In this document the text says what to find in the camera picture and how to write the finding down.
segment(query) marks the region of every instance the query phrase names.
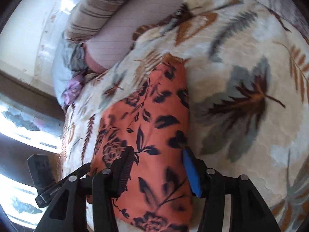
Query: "orange floral fabric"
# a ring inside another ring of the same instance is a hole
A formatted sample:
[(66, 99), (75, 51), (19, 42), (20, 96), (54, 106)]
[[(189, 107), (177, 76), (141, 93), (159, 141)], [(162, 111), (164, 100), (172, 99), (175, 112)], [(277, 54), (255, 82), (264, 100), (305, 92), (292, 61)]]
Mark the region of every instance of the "orange floral fabric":
[(192, 203), (182, 164), (189, 123), (184, 63), (165, 54), (147, 81), (110, 106), (100, 122), (89, 174), (109, 167), (127, 146), (134, 148), (127, 190), (112, 203), (116, 217), (144, 231), (188, 231)]

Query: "silver rivet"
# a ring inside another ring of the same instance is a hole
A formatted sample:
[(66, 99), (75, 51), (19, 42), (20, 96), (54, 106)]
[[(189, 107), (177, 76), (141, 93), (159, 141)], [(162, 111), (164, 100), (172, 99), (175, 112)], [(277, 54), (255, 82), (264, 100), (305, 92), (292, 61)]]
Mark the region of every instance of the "silver rivet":
[(71, 181), (71, 182), (74, 182), (74, 181), (76, 181), (77, 180), (77, 176), (76, 175), (71, 175), (70, 177), (69, 177), (69, 181)]
[(208, 174), (215, 174), (215, 173), (216, 173), (216, 170), (214, 170), (213, 168), (208, 168), (208, 169), (206, 170), (206, 173), (208, 173)]
[(109, 168), (105, 168), (102, 170), (102, 174), (110, 174), (112, 171)]
[(242, 175), (240, 176), (240, 178), (241, 178), (243, 181), (247, 181), (247, 180), (249, 179), (249, 177), (246, 176), (245, 174), (242, 174)]

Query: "white wall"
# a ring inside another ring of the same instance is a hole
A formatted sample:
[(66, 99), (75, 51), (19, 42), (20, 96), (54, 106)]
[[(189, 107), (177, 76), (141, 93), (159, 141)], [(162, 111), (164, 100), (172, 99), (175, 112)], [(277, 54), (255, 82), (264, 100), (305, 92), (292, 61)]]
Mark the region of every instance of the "white wall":
[(23, 0), (0, 34), (0, 69), (54, 95), (51, 67), (72, 6), (80, 0)]

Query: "leaf patterned blanket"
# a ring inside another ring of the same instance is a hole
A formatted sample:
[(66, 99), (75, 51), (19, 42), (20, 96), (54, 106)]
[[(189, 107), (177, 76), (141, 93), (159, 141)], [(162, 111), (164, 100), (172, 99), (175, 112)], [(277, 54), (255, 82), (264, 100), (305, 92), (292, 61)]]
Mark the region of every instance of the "leaf patterned blanket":
[[(141, 88), (169, 53), (186, 60), (181, 97), (190, 107), (187, 138), (195, 155), (223, 175), (247, 174), (281, 230), (294, 231), (309, 212), (306, 40), (254, 0), (184, 0), (169, 22), (145, 28), (134, 49), (90, 81), (69, 107), (61, 177), (91, 161), (104, 111)], [(194, 200), (192, 231), (203, 204)], [(229, 209), (227, 197), (223, 231)], [(93, 228), (91, 205), (87, 218)], [(118, 226), (136, 230), (122, 221)]]

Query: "purple fabric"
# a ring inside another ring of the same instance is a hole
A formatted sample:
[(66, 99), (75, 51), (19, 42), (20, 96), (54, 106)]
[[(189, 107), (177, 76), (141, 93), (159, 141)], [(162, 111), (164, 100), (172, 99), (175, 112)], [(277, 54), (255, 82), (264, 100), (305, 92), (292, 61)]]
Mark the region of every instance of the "purple fabric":
[(72, 78), (67, 85), (67, 89), (63, 92), (62, 98), (66, 105), (71, 105), (83, 88), (84, 77), (83, 73)]

